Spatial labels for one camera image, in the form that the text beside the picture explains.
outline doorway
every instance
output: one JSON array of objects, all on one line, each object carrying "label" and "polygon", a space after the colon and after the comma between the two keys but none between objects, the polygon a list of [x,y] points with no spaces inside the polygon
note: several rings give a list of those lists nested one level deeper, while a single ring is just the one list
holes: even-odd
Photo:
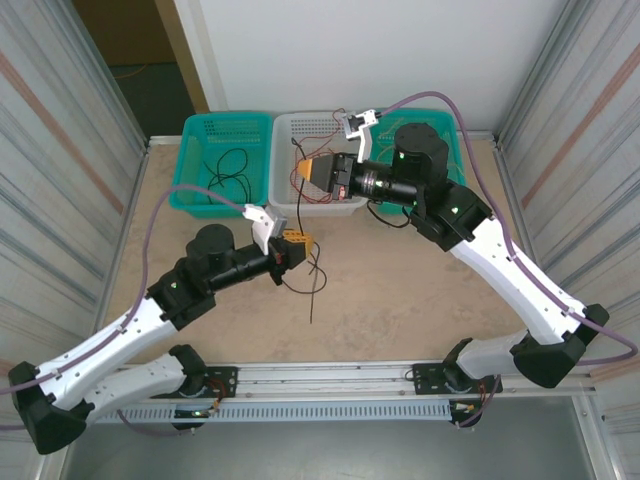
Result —
[{"label": "doorway", "polygon": [[146,137],[180,135],[207,110],[173,0],[72,3]]}]

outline plastic basket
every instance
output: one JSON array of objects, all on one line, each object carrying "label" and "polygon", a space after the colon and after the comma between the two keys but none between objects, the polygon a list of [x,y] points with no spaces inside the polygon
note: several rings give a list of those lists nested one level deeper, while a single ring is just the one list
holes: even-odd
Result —
[{"label": "plastic basket", "polygon": [[[391,164],[393,160],[393,137],[396,130],[406,123],[427,123],[438,132],[438,136],[449,145],[447,166],[449,178],[460,185],[464,180],[464,164],[460,157],[460,146],[453,117],[447,112],[424,109],[400,109],[385,115],[375,127],[371,128],[371,160]],[[378,211],[387,214],[400,214],[402,207],[383,203]]]},{"label": "plastic basket", "polygon": [[[271,167],[269,175],[269,203],[278,207],[285,215],[294,216],[298,201],[298,192],[291,185],[291,171],[295,166],[296,149],[291,137],[301,141],[304,137],[328,137],[336,132],[338,124],[332,112],[293,113],[277,117],[273,123],[273,139],[271,142]],[[320,148],[328,138],[309,138],[304,140],[302,148],[307,155]],[[322,151],[358,152],[358,142],[349,142],[344,137],[342,127],[323,147]],[[326,195],[320,189],[305,182],[302,192],[311,198],[322,198]],[[327,204],[308,203],[304,197],[300,200],[300,216],[330,217],[351,215],[356,209],[364,206],[366,199],[354,197],[349,200],[332,201]]]},{"label": "plastic basket", "polygon": [[[240,205],[266,204],[272,124],[271,116],[260,112],[189,117],[172,184],[209,188]],[[188,190],[172,193],[169,204],[196,218],[241,215],[215,199]]]}]

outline white wall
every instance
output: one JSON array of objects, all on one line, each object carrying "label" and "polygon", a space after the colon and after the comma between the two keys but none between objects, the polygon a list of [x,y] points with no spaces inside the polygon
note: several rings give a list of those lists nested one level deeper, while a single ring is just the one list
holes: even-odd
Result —
[{"label": "white wall", "polygon": [[[176,0],[212,110],[384,107],[450,95],[495,129],[566,0]],[[437,101],[420,107],[442,108]]]}]

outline white basket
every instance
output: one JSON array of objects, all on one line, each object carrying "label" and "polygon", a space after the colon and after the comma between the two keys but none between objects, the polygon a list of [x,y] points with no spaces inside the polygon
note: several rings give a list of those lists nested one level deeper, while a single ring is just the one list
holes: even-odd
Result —
[{"label": "white basket", "polygon": [[[273,122],[273,136],[271,138],[271,160],[269,168],[269,203],[278,207],[287,216],[296,214],[298,192],[291,186],[289,175],[295,166],[296,146],[291,143],[291,137],[300,141],[308,136],[327,136],[336,130],[337,124],[332,112],[290,113],[280,115]],[[302,148],[306,154],[326,142],[327,139],[309,138],[304,141]],[[344,133],[339,131],[322,149],[334,152],[358,153],[358,142],[349,142]],[[326,193],[305,182],[302,192],[311,198],[321,198]],[[300,216],[302,217],[333,217],[351,215],[357,208],[367,203],[366,198],[354,197],[349,200],[332,201],[327,204],[312,204],[302,197],[300,199]]]}]

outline teal basket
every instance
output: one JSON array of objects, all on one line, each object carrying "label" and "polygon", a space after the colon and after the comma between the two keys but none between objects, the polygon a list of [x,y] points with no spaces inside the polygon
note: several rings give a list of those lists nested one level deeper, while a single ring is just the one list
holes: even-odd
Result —
[{"label": "teal basket", "polygon": [[[464,165],[460,157],[460,146],[456,134],[453,117],[447,112],[422,109],[400,109],[385,115],[378,125],[371,128],[371,160],[391,164],[393,160],[393,137],[396,130],[405,123],[427,123],[434,128],[442,140],[449,145],[447,167],[449,178],[460,185],[466,185],[464,180]],[[380,213],[400,214],[402,207],[392,203],[383,203],[378,207]]]},{"label": "teal basket", "polygon": [[[271,116],[260,112],[207,113],[189,117],[172,185],[207,188],[234,203],[267,203]],[[182,190],[169,204],[196,218],[240,216],[241,213],[202,193]]]}]

